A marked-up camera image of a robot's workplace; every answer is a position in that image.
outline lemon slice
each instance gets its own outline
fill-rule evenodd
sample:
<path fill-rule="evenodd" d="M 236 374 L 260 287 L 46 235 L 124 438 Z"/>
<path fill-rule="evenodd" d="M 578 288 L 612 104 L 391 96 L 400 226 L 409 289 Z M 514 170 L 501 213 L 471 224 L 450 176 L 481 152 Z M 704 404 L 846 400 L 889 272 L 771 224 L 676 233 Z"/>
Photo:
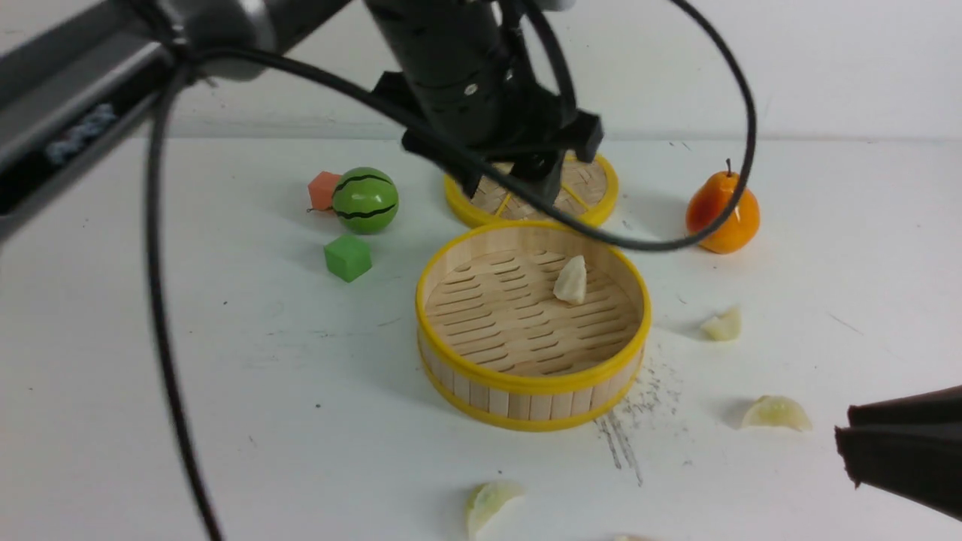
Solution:
<path fill-rule="evenodd" d="M 474 489 L 465 504 L 468 539 L 474 541 L 477 532 L 510 500 L 524 495 L 524 487 L 514 481 L 496 481 Z"/>
<path fill-rule="evenodd" d="M 764 397 L 755 401 L 742 418 L 742 428 L 747 426 L 785 426 L 799 432 L 812 429 L 801 404 L 786 397 Z"/>
<path fill-rule="evenodd" d="M 742 309 L 735 306 L 701 326 L 701 330 L 716 342 L 735 340 L 742 335 Z"/>

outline orange cube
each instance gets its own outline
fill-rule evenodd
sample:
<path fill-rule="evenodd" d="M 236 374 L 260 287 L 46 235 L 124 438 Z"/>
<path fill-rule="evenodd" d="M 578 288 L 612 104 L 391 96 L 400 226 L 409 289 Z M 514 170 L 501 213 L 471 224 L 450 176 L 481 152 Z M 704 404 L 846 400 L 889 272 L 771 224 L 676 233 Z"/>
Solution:
<path fill-rule="evenodd" d="M 311 208 L 318 211 L 331 212 L 331 200 L 334 189 L 338 186 L 341 176 L 322 171 L 316 179 L 307 185 L 307 192 L 311 195 Z"/>

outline green ball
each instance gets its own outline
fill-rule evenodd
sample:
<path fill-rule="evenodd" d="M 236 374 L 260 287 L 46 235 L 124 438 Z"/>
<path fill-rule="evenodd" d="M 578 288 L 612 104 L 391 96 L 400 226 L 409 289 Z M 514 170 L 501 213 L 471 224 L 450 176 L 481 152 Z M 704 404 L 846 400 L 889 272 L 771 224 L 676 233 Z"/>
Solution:
<path fill-rule="evenodd" d="M 341 176 L 331 203 L 344 226 L 369 235 L 383 230 L 397 214 L 397 188 L 374 167 L 356 167 Z"/>

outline smudge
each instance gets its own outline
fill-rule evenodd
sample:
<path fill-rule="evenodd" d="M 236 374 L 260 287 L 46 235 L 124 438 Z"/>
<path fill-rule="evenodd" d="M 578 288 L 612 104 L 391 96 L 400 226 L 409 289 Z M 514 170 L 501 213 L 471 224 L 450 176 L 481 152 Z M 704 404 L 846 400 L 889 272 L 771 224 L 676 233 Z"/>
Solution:
<path fill-rule="evenodd" d="M 608 440 L 608 451 L 611 452 L 611 458 L 615 461 L 615 468 L 620 470 L 621 461 L 618 459 L 618 451 L 615 450 L 615 440 L 611 437 L 611 430 L 608 429 L 608 424 L 605 423 L 604 419 L 599 419 L 595 420 L 595 425 L 601 429 L 601 433 L 604 434 L 605 439 Z"/>
<path fill-rule="evenodd" d="M 826 314 L 828 314 L 828 317 L 831 318 L 831 319 L 833 319 L 833 320 L 835 320 L 836 322 L 839 322 L 839 323 L 841 323 L 842 325 L 844 325 L 844 326 L 850 328 L 851 330 L 857 332 L 858 334 L 860 334 L 860 335 L 862 335 L 862 336 L 865 336 L 865 333 L 864 333 L 864 332 L 862 332 L 862 331 L 858 330 L 857 328 L 853 327 L 850 323 L 844 322 L 844 321 L 840 320 L 835 314 L 832 314 L 831 312 L 826 312 Z"/>
<path fill-rule="evenodd" d="M 882 349 L 885 349 L 885 352 L 886 352 L 886 353 L 888 353 L 888 354 L 892 355 L 893 357 L 897 358 L 899 361 L 905 362 L 905 357 L 902 357 L 901 355 L 898 355 L 897 353 L 895 353 L 895 352 L 892 351 L 891 349 L 888 349 L 888 348 L 886 348 L 885 346 L 882 346 Z"/>
<path fill-rule="evenodd" d="M 284 313 L 284 303 L 280 300 L 272 302 L 265 310 L 267 319 L 272 320 Z"/>
<path fill-rule="evenodd" d="M 326 330 L 312 330 L 311 334 L 318 338 L 342 338 L 348 336 L 371 336 L 371 332 L 329 332 Z"/>
<path fill-rule="evenodd" d="M 377 326 L 379 326 L 379 327 L 386 327 L 386 326 L 388 326 L 388 325 L 390 325 L 390 324 L 392 324 L 392 323 L 397 323 L 397 322 L 399 322 L 399 321 L 401 321 L 401 320 L 403 320 L 403 319 L 404 319 L 404 318 L 396 318 L 396 319 L 390 320 L 389 322 L 378 323 Z"/>
<path fill-rule="evenodd" d="M 629 430 L 637 430 L 645 425 L 649 428 L 686 432 L 683 417 L 679 417 L 681 386 L 684 382 L 671 365 L 660 359 L 666 354 L 662 344 L 656 343 L 652 349 L 657 349 L 657 353 L 653 351 L 643 364 L 641 373 L 635 378 L 638 385 L 614 411 L 620 417 L 624 428 Z"/>
<path fill-rule="evenodd" d="M 769 110 L 772 108 L 772 102 L 774 100 L 775 100 L 775 96 L 771 96 L 769 97 L 768 100 L 765 101 L 765 109 L 762 111 L 762 120 L 765 120 L 766 118 L 769 117 Z"/>
<path fill-rule="evenodd" d="M 645 484 L 645 482 L 642 480 L 642 469 L 638 467 L 638 457 L 635 456 L 635 450 L 631 449 L 631 442 L 628 440 L 628 435 L 624 433 L 624 428 L 621 427 L 621 421 L 619 421 L 618 417 L 616 417 L 613 412 L 608 412 L 607 417 L 608 422 L 611 424 L 612 430 L 615 432 L 615 438 L 618 440 L 618 446 L 621 448 L 621 455 L 624 456 L 624 460 L 628 464 L 628 468 L 635 471 L 635 478 L 638 480 L 638 486 L 642 486 Z"/>

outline bamboo steamer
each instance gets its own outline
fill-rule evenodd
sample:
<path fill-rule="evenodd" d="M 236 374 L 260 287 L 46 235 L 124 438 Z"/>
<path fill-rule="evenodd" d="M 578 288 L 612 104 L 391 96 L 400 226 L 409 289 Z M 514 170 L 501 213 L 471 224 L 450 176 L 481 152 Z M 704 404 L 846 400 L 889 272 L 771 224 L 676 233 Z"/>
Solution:
<path fill-rule="evenodd" d="M 509 171 L 506 164 L 495 164 Z M 561 193 L 554 206 L 581 221 L 598 227 L 615 211 L 618 202 L 618 176 L 611 164 L 600 154 L 591 164 L 578 162 L 573 154 L 565 157 L 561 175 Z M 447 205 L 468 227 L 479 227 L 503 220 L 546 220 L 547 217 L 514 197 L 488 177 L 481 179 L 474 198 L 468 199 L 461 186 L 448 175 L 444 176 L 444 198 Z"/>
<path fill-rule="evenodd" d="M 570 257 L 588 266 L 585 303 L 554 297 Z M 651 308 L 645 282 L 608 245 L 549 222 L 479 227 L 439 251 L 418 282 L 418 346 L 439 393 L 516 430 L 584 424 L 628 392 Z"/>

